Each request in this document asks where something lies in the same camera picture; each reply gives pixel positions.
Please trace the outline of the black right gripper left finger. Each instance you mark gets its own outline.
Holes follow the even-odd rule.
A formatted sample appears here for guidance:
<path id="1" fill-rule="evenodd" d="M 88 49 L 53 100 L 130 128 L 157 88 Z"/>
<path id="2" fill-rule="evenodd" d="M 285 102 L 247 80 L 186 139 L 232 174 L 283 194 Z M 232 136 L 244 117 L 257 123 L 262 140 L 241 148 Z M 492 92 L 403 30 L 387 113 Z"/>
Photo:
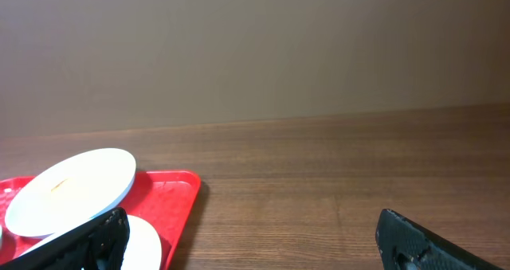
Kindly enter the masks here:
<path id="1" fill-rule="evenodd" d="M 116 207 L 1 265 L 1 270 L 120 270 L 130 237 Z"/>

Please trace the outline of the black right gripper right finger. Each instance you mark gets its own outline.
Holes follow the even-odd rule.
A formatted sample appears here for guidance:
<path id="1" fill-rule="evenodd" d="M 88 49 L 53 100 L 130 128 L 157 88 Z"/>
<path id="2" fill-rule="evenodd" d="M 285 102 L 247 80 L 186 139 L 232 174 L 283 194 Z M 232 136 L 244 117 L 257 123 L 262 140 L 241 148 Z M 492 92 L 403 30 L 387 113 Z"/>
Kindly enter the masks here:
<path id="1" fill-rule="evenodd" d="M 375 241 L 384 270 L 502 270 L 392 209 L 383 209 Z"/>

